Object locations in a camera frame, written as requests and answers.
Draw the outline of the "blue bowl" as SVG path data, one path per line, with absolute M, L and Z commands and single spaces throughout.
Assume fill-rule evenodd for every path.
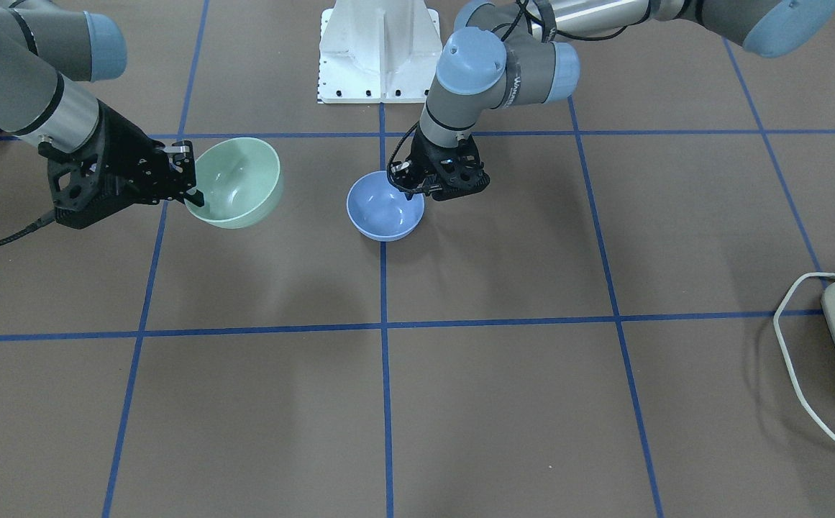
M 352 226 L 378 242 L 394 242 L 411 234 L 425 209 L 424 197 L 408 199 L 388 182 L 384 171 L 361 177 L 346 196 L 346 212 Z

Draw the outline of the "green bowl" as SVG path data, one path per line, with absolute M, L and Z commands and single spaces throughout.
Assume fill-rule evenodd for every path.
M 238 137 L 213 145 L 196 159 L 196 187 L 204 204 L 184 204 L 191 215 L 216 227 L 239 229 L 262 221 L 283 197 L 281 160 L 262 139 Z

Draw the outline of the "white pedestal column base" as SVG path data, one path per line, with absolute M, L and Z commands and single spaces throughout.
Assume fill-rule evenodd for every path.
M 426 101 L 442 40 L 424 1 L 337 1 L 319 29 L 318 102 Z

